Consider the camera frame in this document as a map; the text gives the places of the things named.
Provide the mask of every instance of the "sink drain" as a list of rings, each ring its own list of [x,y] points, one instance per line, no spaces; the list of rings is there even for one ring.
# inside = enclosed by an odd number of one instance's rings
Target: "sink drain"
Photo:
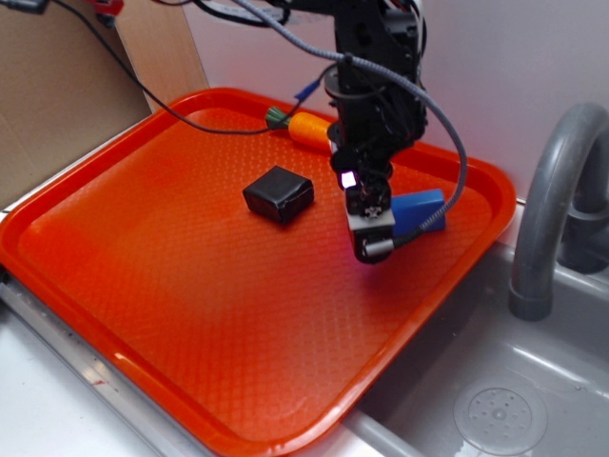
[[[518,455],[534,447],[547,427],[545,406],[531,387],[506,380],[479,380],[455,403],[463,438],[493,455]]]

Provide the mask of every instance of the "white wall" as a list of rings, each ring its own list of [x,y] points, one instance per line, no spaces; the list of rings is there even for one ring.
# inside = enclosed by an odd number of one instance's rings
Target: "white wall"
[[[470,155],[503,169],[525,197],[560,117],[577,102],[609,107],[609,2],[424,0],[424,10],[423,82]],[[325,65],[273,31],[186,11],[211,86],[288,100]],[[330,21],[296,16],[305,23],[292,25],[294,32],[332,49]],[[331,112],[321,91],[309,106]],[[453,148],[435,120],[424,141]]]

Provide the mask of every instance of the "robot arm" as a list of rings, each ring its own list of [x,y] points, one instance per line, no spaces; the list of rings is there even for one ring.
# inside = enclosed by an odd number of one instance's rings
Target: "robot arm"
[[[267,0],[275,7],[334,17],[338,52],[365,58],[421,86],[421,39],[417,5],[383,1]],[[341,63],[325,78],[325,89],[339,120],[329,130],[334,145],[331,166],[339,183],[349,174],[354,186],[344,189],[347,219],[356,257],[376,263],[388,253],[369,255],[364,247],[393,236],[391,158],[422,137],[425,107],[420,100],[380,76]]]

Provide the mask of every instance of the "gray cable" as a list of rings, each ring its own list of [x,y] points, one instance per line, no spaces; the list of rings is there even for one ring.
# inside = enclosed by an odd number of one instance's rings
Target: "gray cable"
[[[421,231],[424,231],[429,228],[457,203],[465,188],[465,180],[467,178],[467,154],[465,152],[465,146],[463,145],[461,137],[457,133],[457,130],[453,127],[446,114],[444,114],[440,106],[429,96],[429,94],[425,90],[421,89],[419,86],[411,82],[408,78],[399,75],[395,71],[392,71],[374,62],[370,62],[369,60],[357,56],[345,55],[331,50],[320,50],[318,48],[315,48],[306,43],[305,41],[301,40],[298,36],[294,35],[291,31],[279,24],[275,19],[266,14],[264,11],[250,4],[247,0],[232,1],[240,7],[248,10],[252,14],[259,17],[262,21],[267,23],[270,28],[276,30],[283,36],[283,38],[285,38],[297,48],[300,48],[301,50],[311,55],[320,57],[322,59],[332,60],[338,63],[348,63],[349,65],[352,65],[353,67],[356,67],[358,69],[376,73],[381,77],[387,79],[388,81],[391,81],[400,86],[401,88],[407,90],[413,96],[419,98],[441,122],[442,126],[453,141],[461,161],[459,169],[459,178],[457,180],[457,185],[455,186],[453,194],[440,209],[434,212],[430,217],[428,217],[419,225],[419,229]],[[400,238],[403,237],[396,238],[394,239],[394,241],[397,242]],[[402,245],[403,243],[396,243],[395,247]]]

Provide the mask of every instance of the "tray rim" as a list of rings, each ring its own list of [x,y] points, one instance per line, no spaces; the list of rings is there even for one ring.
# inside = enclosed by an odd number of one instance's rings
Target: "tray rim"
[[[255,103],[264,107],[278,105],[282,108],[289,108],[286,104],[279,103],[276,100],[263,96],[251,94],[238,89],[205,89],[199,92],[189,94],[174,104],[172,107],[181,112],[188,114],[195,110],[215,108],[213,105],[218,100],[222,99],[220,105],[224,105],[226,100],[229,103]],[[46,304],[54,312],[57,312],[57,307],[60,307],[63,312],[59,314],[69,327],[77,330],[81,335],[84,332],[86,340],[94,347],[102,345],[104,347],[120,347],[119,341],[114,335],[105,330],[103,326],[95,326],[94,323],[84,322],[78,313],[74,310],[71,312],[64,305],[66,301],[70,301],[69,297],[61,293],[53,287],[53,284],[48,284],[45,278],[41,277],[37,271],[31,271],[24,266],[18,258],[17,241],[19,239],[21,229],[29,226],[34,220],[45,214],[53,206],[58,205],[68,196],[80,189],[86,183],[95,179],[106,169],[109,169],[122,158],[128,156],[132,151],[143,145],[148,139],[156,136],[161,129],[166,129],[179,121],[164,111],[159,111],[148,119],[138,124],[134,128],[128,130],[122,136],[108,143],[106,146],[92,154],[88,159],[70,169],[66,174],[59,177],[56,181],[49,183],[45,188],[34,193],[30,198],[22,202],[17,208],[13,209],[10,214],[0,223],[0,263],[13,274],[19,281],[27,285],[34,291],[38,298]],[[453,181],[451,175],[456,176],[459,169],[459,158],[457,154],[443,149],[418,143],[415,148],[406,154],[401,154],[394,161],[396,164],[403,165],[412,169],[427,172],[434,176]],[[434,171],[438,168],[434,164],[442,162],[442,175]],[[82,170],[87,169],[87,176],[83,176]],[[420,303],[416,311],[411,315],[408,322],[416,321],[416,328],[421,327],[433,312],[442,304],[443,299],[452,291],[459,283],[459,280],[469,271],[477,261],[484,255],[490,246],[496,241],[504,228],[511,221],[514,209],[516,206],[516,192],[507,179],[507,177],[496,167],[480,161],[478,159],[469,158],[468,160],[468,178],[467,187],[481,194],[492,209],[492,218],[490,223],[485,227],[475,242],[466,250],[457,263],[445,273],[441,279],[441,284],[449,287],[437,287],[433,292]],[[320,420],[312,424],[303,433],[295,434],[294,436],[286,437],[281,443],[258,443],[245,442],[245,440],[231,430],[218,424],[213,417],[206,417],[209,420],[209,426],[215,430],[213,444],[202,440],[198,437],[198,433],[194,433],[197,439],[200,439],[206,446],[214,448],[217,451],[228,453],[228,455],[282,455],[288,452],[293,452],[301,447],[304,447],[311,442],[317,440],[321,436],[330,431],[342,417],[355,405],[357,400],[362,396],[365,389],[370,386],[374,380],[383,371],[379,367],[386,367],[397,356],[397,354],[405,347],[413,336],[413,325],[400,326],[399,329],[391,336],[385,344],[390,350],[377,353],[373,359],[368,361],[363,370],[359,373],[357,384],[350,384],[339,395],[339,401],[332,404],[331,407],[321,416]],[[129,361],[124,362],[111,360],[111,362],[121,371],[125,368]],[[159,398],[169,402],[184,402],[184,398],[167,395],[167,392],[162,386],[159,386],[157,381],[150,379],[133,379],[133,382],[139,385],[139,382],[147,384],[152,392],[147,394],[152,397],[152,400],[157,402]],[[186,421],[187,423],[197,422],[197,418],[202,413],[199,411],[183,411],[182,417],[176,417],[179,422]],[[233,439],[239,440],[240,444],[235,447],[235,443],[230,439],[223,439],[218,435],[221,430],[225,434],[225,438],[233,435]]]

